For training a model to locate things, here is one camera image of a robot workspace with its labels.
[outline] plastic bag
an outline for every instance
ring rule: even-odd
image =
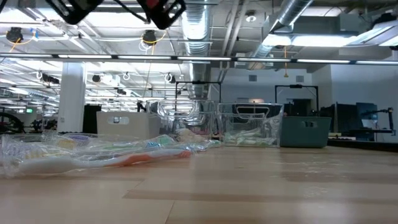
[[[4,172],[8,177],[57,174],[73,169],[129,166],[157,159],[190,157],[218,141],[177,142],[167,135],[141,141],[112,141],[112,137],[44,134],[35,141],[2,137]]]

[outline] pillar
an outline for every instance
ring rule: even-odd
[[[85,93],[85,64],[64,62],[58,110],[58,132],[82,132]]]

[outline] gray bin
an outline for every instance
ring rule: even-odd
[[[284,117],[281,147],[323,148],[328,144],[331,118]]]

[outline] wall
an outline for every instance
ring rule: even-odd
[[[332,98],[344,104],[374,103],[379,110],[398,110],[398,69],[394,66],[332,65]],[[393,113],[398,128],[397,112]],[[388,128],[388,115],[379,114],[380,128]],[[398,142],[396,136],[379,134],[378,140]]]
[[[319,108],[332,105],[331,65],[327,65],[312,73],[312,83],[319,88]]]
[[[219,72],[212,70],[212,80],[215,81]],[[257,75],[256,82],[249,82],[249,75]],[[288,78],[284,77],[285,70],[257,70],[247,71],[244,69],[231,68],[225,76],[221,87],[223,102],[235,102],[238,98],[259,98],[266,103],[275,102],[275,85],[294,85],[296,76],[303,75],[304,83],[301,85],[312,85],[312,74],[304,69],[288,70]],[[311,91],[303,89],[278,88],[278,103],[288,103],[289,99],[315,99]],[[218,93],[210,90],[209,97],[218,100]]]

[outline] table surface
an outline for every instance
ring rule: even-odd
[[[0,179],[0,223],[398,223],[398,154],[222,147]]]

